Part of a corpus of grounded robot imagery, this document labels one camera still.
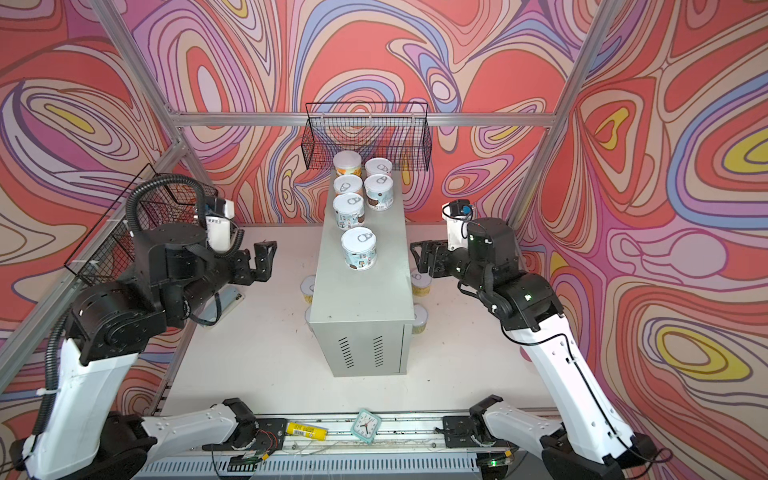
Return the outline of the teal label can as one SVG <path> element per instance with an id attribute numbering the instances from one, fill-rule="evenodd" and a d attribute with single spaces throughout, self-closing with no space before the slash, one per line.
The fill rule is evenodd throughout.
<path id="1" fill-rule="evenodd" d="M 347 266 L 355 271 L 372 268 L 377 260 L 377 239 L 374 232 L 366 227 L 355 227 L 341 236 L 341 246 Z"/>
<path id="2" fill-rule="evenodd" d="M 389 175 L 374 174 L 364 181 L 364 189 L 368 205 L 375 211 L 385 211 L 394 202 L 394 182 Z"/>

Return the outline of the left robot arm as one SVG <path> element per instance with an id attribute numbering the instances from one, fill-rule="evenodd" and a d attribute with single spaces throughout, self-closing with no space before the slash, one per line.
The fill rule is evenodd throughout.
<path id="1" fill-rule="evenodd" d="M 46 381 L 32 433 L 14 442 L 11 466 L 33 479 L 128 479 L 144 465 L 202 445 L 249 447 L 250 408 L 230 398 L 205 410 L 153 420 L 113 402 L 148 342 L 197 320 L 226 285 L 269 280 L 277 245 L 211 249 L 203 225 L 130 224 L 134 260 L 113 282 L 89 287 L 53 328 Z"/>

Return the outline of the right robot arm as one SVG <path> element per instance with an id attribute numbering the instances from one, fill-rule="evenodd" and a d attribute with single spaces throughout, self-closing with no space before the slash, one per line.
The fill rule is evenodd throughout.
<path id="1" fill-rule="evenodd" d="M 553 423 L 490 395 L 469 410 L 478 441 L 509 442 L 541 459 L 554 479 L 622 479 L 658 460 L 659 448 L 633 431 L 599 386 L 553 287 L 521 267 L 506 221 L 465 221 L 458 240 L 413 242 L 410 251 L 420 273 L 455 278 L 460 293 L 498 320 L 503 336 L 531 359 L 561 417 Z"/>

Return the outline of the teal label can front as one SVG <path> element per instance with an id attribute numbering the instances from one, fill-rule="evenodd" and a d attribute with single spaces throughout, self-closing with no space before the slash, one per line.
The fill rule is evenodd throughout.
<path id="1" fill-rule="evenodd" d="M 374 174 L 364 181 L 364 189 L 368 205 L 375 211 L 385 211 L 394 202 L 394 182 L 389 175 Z"/>

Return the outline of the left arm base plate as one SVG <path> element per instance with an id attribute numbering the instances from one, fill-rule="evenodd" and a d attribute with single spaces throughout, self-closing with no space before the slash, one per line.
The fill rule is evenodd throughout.
<path id="1" fill-rule="evenodd" d="M 238 425 L 230 438 L 222 444 L 203 445 L 203 451 L 256 451 L 272 452 L 283 448 L 288 420 L 286 418 L 260 418 L 253 423 Z"/>

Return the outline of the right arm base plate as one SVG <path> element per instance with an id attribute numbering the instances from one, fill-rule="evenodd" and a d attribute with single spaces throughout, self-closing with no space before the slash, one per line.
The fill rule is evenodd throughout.
<path id="1" fill-rule="evenodd" d="M 505 440 L 492 438 L 469 415 L 443 416 L 441 424 L 434 429 L 435 433 L 443 437 L 448 448 L 480 448 L 480 449 L 505 449 L 516 451 L 518 446 Z"/>

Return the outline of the orange label can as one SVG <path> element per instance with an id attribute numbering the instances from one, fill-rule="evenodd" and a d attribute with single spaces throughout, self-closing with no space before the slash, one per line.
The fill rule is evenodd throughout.
<path id="1" fill-rule="evenodd" d="M 354 175 L 362 176 L 362 157 L 351 150 L 342 150 L 336 153 L 332 160 L 336 176 Z"/>

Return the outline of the pink flower label can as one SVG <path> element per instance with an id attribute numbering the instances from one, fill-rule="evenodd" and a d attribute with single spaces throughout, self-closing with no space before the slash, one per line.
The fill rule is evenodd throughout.
<path id="1" fill-rule="evenodd" d="M 365 170 L 367 176 L 386 175 L 391 176 L 393 164 L 390 160 L 383 157 L 374 157 L 366 161 Z"/>

